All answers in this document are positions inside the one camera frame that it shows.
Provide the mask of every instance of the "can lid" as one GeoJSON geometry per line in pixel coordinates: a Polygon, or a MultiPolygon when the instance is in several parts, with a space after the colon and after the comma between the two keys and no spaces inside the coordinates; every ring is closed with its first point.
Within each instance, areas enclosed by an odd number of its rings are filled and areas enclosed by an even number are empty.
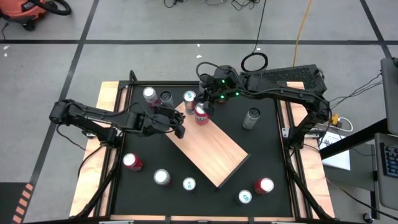
{"type": "Polygon", "coordinates": [[[123,157],[123,164],[126,166],[131,166],[136,162],[136,156],[133,153],[127,153],[123,157]]]}
{"type": "Polygon", "coordinates": [[[154,92],[155,92],[155,90],[149,86],[144,89],[145,96],[152,96],[154,94],[154,92]]]}
{"type": "Polygon", "coordinates": [[[184,187],[185,190],[193,190],[196,186],[196,182],[192,177],[187,177],[185,180],[182,182],[182,186],[184,187]]]}
{"type": "Polygon", "coordinates": [[[264,178],[261,180],[260,186],[262,190],[270,192],[272,189],[274,189],[274,182],[270,178],[264,178]]]}
{"type": "Polygon", "coordinates": [[[170,94],[170,92],[164,91],[162,94],[160,94],[160,99],[167,101],[169,99],[171,99],[172,95],[170,94]]]}
{"type": "Polygon", "coordinates": [[[168,173],[164,169],[159,169],[155,172],[154,179],[158,183],[163,183],[167,180],[168,173]]]}
{"type": "Polygon", "coordinates": [[[260,111],[257,108],[250,108],[249,115],[252,118],[258,118],[258,117],[260,117],[260,111]]]}
{"type": "Polygon", "coordinates": [[[198,114],[205,114],[205,110],[203,109],[203,103],[198,103],[195,107],[195,110],[198,114]]]}
{"type": "Polygon", "coordinates": [[[238,197],[242,203],[249,203],[251,201],[251,193],[248,190],[241,190],[238,197]]]}
{"type": "Polygon", "coordinates": [[[197,95],[197,94],[196,94],[194,91],[191,91],[191,90],[186,91],[186,92],[184,93],[184,100],[185,100],[185,101],[191,102],[191,101],[193,101],[193,99],[196,97],[196,95],[197,95]]]}

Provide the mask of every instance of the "black mat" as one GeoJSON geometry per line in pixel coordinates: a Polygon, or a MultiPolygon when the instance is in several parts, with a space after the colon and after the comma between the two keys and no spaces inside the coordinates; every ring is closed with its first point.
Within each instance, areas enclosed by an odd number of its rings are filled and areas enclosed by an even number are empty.
{"type": "MultiPolygon", "coordinates": [[[[176,105],[182,102],[185,91],[197,91],[197,88],[191,86],[154,88],[158,95],[165,90],[171,92],[176,105]]],[[[144,105],[143,89],[144,86],[134,87],[133,101],[144,105]]],[[[274,100],[234,98],[224,105],[218,105],[212,120],[251,154],[222,188],[216,190],[167,136],[139,138],[128,135],[123,155],[128,152],[136,153],[144,161],[144,168],[140,172],[131,172],[122,167],[112,214],[291,217],[289,188],[277,131],[274,100]],[[255,127],[247,131],[242,128],[242,122],[251,107],[259,108],[261,117],[255,127]],[[165,188],[155,184],[154,172],[161,168],[170,172],[172,186],[165,188]],[[275,188],[270,194],[256,195],[253,183],[264,176],[274,181],[275,188]],[[182,181],[186,177],[196,180],[195,194],[184,191],[182,181]],[[248,205],[238,205],[234,201],[234,196],[242,189],[252,192],[253,200],[248,205]]]]}
{"type": "Polygon", "coordinates": [[[26,183],[0,183],[0,223],[13,223],[26,183]]]}

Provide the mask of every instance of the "red can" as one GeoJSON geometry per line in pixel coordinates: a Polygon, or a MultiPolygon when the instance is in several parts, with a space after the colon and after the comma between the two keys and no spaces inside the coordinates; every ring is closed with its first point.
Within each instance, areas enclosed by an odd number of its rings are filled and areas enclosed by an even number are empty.
{"type": "Polygon", "coordinates": [[[195,107],[195,121],[199,125],[205,125],[209,122],[209,116],[203,109],[203,103],[198,103],[195,107]]]}
{"type": "Polygon", "coordinates": [[[257,194],[265,194],[274,189],[274,182],[267,177],[260,178],[254,183],[254,191],[257,194]]]}
{"type": "Polygon", "coordinates": [[[127,153],[123,157],[123,164],[133,171],[140,171],[144,166],[144,163],[133,153],[127,153]]]}

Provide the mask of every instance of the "white paper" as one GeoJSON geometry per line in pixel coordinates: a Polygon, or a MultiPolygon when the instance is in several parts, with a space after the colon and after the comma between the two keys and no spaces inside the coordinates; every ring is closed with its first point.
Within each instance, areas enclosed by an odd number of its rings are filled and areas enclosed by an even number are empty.
{"type": "MultiPolygon", "coordinates": [[[[330,144],[333,144],[337,141],[340,140],[340,136],[335,133],[327,132],[325,134],[325,137],[322,140],[321,145],[319,146],[320,150],[322,150],[324,147],[329,146],[330,144]]],[[[349,164],[349,151],[344,151],[341,152],[337,155],[334,155],[332,157],[329,157],[327,159],[322,160],[322,163],[327,166],[332,166],[340,169],[345,169],[345,170],[351,170],[351,166],[349,164]]]]}

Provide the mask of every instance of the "soda can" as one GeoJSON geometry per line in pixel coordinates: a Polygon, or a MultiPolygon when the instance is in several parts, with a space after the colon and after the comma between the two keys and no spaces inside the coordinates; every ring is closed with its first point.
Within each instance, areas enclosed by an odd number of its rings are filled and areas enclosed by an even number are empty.
{"type": "Polygon", "coordinates": [[[236,200],[239,204],[248,204],[251,201],[251,193],[248,190],[241,190],[236,196],[236,200]]]}
{"type": "Polygon", "coordinates": [[[150,107],[154,107],[155,105],[160,104],[160,100],[156,95],[156,90],[150,86],[145,87],[142,95],[145,98],[145,101],[149,104],[150,107]]]}
{"type": "Polygon", "coordinates": [[[197,96],[194,91],[188,90],[184,93],[185,112],[187,114],[194,114],[195,102],[193,99],[197,96]]]}
{"type": "Polygon", "coordinates": [[[169,91],[164,91],[160,94],[160,100],[163,105],[168,106],[169,108],[175,108],[173,96],[169,91]]]}
{"type": "Polygon", "coordinates": [[[209,123],[209,116],[206,114],[205,110],[203,109],[203,103],[198,103],[195,106],[195,121],[199,125],[205,125],[209,123]]]}
{"type": "Polygon", "coordinates": [[[259,118],[260,110],[258,110],[257,108],[250,108],[250,110],[246,114],[246,117],[243,120],[243,128],[247,130],[252,129],[259,118]]]}
{"type": "Polygon", "coordinates": [[[196,189],[197,183],[195,182],[195,179],[192,177],[187,177],[185,180],[182,182],[182,187],[188,192],[193,192],[196,189]]]}
{"type": "Polygon", "coordinates": [[[201,77],[204,77],[205,75],[206,74],[201,74],[199,76],[199,92],[200,93],[203,93],[205,91],[204,87],[202,86],[203,85],[203,81],[201,80],[201,77]]]}
{"type": "Polygon", "coordinates": [[[140,171],[144,166],[144,163],[133,153],[127,153],[124,155],[123,164],[133,171],[140,171]]]}
{"type": "Polygon", "coordinates": [[[257,194],[265,194],[274,189],[274,182],[267,177],[260,178],[254,183],[254,191],[257,194]]]}
{"type": "Polygon", "coordinates": [[[167,186],[170,183],[171,176],[169,172],[167,172],[167,170],[159,169],[155,172],[154,180],[156,184],[159,184],[161,186],[167,186]]]}

